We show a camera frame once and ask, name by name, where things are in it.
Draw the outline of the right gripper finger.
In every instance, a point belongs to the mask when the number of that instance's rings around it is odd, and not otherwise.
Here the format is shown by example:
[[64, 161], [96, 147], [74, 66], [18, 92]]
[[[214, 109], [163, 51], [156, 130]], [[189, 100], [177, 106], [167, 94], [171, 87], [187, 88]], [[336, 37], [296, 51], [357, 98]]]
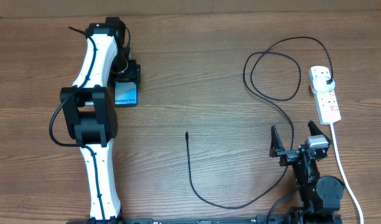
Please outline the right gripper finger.
[[276, 126], [273, 125], [271, 127], [271, 144], [270, 144], [270, 157], [278, 157], [281, 156], [283, 151], [285, 151], [285, 148], [283, 146], [283, 143], [280, 139], [280, 136], [277, 132]]
[[325, 139], [327, 140], [328, 144], [331, 145], [332, 144], [332, 140], [330, 140], [330, 138], [327, 137], [327, 135], [325, 135], [318, 127], [317, 125], [312, 121], [312, 120], [309, 120], [308, 122], [308, 127], [309, 127], [309, 130], [310, 130], [310, 133], [312, 136], [319, 136], [319, 135], [323, 135], [325, 137]]

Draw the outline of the blue Galaxy smartphone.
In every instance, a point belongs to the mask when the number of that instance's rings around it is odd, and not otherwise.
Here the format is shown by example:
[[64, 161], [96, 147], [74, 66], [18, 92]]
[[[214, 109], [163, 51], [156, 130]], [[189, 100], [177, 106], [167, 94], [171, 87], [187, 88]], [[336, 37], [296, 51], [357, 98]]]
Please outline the blue Galaxy smartphone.
[[138, 103], [138, 85], [134, 82], [116, 82], [114, 103], [116, 106], [136, 106]]

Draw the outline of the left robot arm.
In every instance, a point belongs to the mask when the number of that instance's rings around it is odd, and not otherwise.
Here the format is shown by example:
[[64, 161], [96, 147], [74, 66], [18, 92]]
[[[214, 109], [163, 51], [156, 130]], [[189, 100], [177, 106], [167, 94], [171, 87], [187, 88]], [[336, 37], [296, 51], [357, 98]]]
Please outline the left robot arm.
[[116, 106], [138, 103], [140, 65], [131, 58], [131, 33], [119, 17], [82, 31], [87, 50], [71, 87], [60, 92], [71, 144], [83, 155], [91, 208], [87, 223], [124, 223], [116, 191], [112, 149], [118, 132]]

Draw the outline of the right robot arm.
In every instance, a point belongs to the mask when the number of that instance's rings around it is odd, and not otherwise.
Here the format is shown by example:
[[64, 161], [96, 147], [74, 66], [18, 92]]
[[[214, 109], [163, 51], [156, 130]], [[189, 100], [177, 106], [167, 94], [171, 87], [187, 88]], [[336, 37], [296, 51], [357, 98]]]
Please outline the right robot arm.
[[298, 149], [285, 150], [275, 126], [271, 127], [270, 157], [278, 157], [281, 166], [293, 168], [297, 188], [280, 198], [269, 210], [271, 220], [275, 207], [294, 193], [300, 194], [302, 206], [291, 208], [282, 223], [341, 223], [335, 212], [340, 210], [344, 182], [331, 175], [320, 175], [317, 162], [326, 158], [332, 140], [313, 121], [308, 122], [311, 135]]

